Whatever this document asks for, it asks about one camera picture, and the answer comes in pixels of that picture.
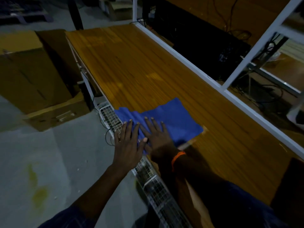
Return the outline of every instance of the right hand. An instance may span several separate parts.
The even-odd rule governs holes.
[[[174,146],[165,124],[161,122],[161,129],[154,118],[151,118],[151,121],[152,123],[145,117],[145,122],[151,133],[142,125],[139,126],[143,134],[149,139],[150,145],[146,144],[145,150],[151,155],[151,160],[156,163],[165,159],[171,160],[178,153],[178,150]]]

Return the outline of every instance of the wooden panel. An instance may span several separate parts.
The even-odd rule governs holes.
[[[235,0],[167,0],[198,18],[226,30]],[[232,15],[231,30],[247,30],[252,33],[248,43],[254,45],[290,0],[238,0]]]
[[[136,26],[66,34],[115,109],[143,112],[178,97],[206,127],[193,147],[212,170],[270,204],[291,150]],[[178,198],[187,214],[184,200]]]

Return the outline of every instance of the left hand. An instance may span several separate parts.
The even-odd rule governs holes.
[[[115,153],[113,165],[129,172],[139,163],[142,158],[142,152],[147,142],[147,138],[140,141],[137,147],[139,123],[136,124],[132,132],[132,121],[124,122],[118,138],[118,131],[114,133]]]

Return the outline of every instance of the shirt sleeve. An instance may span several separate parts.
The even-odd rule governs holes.
[[[78,207],[70,206],[42,223],[38,228],[93,228],[94,226],[95,222],[86,218]]]

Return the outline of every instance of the finger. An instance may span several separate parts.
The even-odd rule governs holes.
[[[138,148],[137,148],[137,152],[140,152],[140,153],[142,153],[143,152],[143,149],[145,148],[145,145],[147,144],[147,138],[143,138],[141,141],[140,141],[140,143],[139,143],[139,145],[138,145]]]
[[[118,145],[118,143],[119,143],[118,130],[115,130],[115,133],[114,133],[114,143],[115,143],[115,145]]]
[[[162,128],[163,128],[163,132],[164,132],[164,133],[168,133],[167,127],[166,127],[166,125],[165,125],[164,122],[161,122],[161,126],[162,126]]]
[[[125,135],[126,135],[126,128],[127,128],[127,122],[124,122],[121,131],[120,131],[120,140],[124,140],[125,139]]]
[[[149,155],[151,155],[151,153],[152,153],[152,147],[149,146],[147,143],[145,144],[145,151],[146,151]]]
[[[127,129],[126,129],[126,136],[125,136],[125,140],[130,140],[131,139],[131,132],[132,132],[132,119],[130,119],[128,125],[127,125]]]
[[[139,124],[140,124],[139,122],[136,123],[136,125],[135,125],[135,127],[134,127],[134,130],[133,130],[133,132],[132,132],[132,138],[131,138],[131,140],[133,140],[133,141],[137,141]]]
[[[150,137],[151,134],[146,130],[146,128],[142,124],[139,125],[139,128],[147,138]]]
[[[154,118],[151,118],[151,121],[152,121],[152,123],[153,123],[155,129],[156,129],[157,131],[160,131],[160,132],[161,132],[161,128],[159,127],[159,125],[158,125],[158,123],[156,122],[156,120],[155,120]]]
[[[155,127],[152,125],[152,123],[150,122],[150,120],[147,117],[145,117],[145,122],[146,122],[149,130],[151,131],[151,133],[156,131]]]

